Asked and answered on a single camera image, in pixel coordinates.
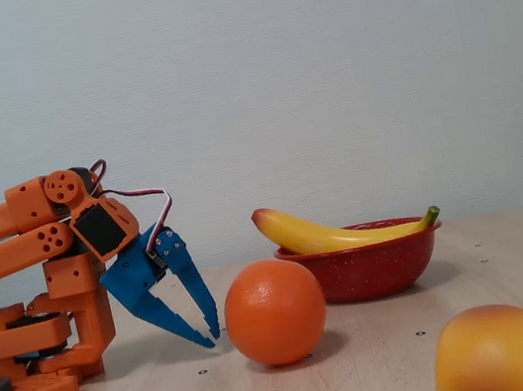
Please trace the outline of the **blue gripper with motor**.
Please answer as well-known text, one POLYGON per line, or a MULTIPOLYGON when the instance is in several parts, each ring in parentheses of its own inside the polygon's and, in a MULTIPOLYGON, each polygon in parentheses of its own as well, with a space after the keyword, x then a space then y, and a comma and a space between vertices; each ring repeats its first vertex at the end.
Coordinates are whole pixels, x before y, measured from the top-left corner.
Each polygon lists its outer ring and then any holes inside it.
POLYGON ((138 319, 200 346, 214 348, 213 341, 193 329, 151 292, 156 283, 165 277, 168 267, 202 312, 210 335, 214 339, 221 336, 215 299, 194 264, 186 243, 177 232, 164 227, 156 237, 157 254, 161 258, 154 259, 146 251, 152 231, 153 228, 149 227, 123 248, 101 277, 100 283, 138 319))

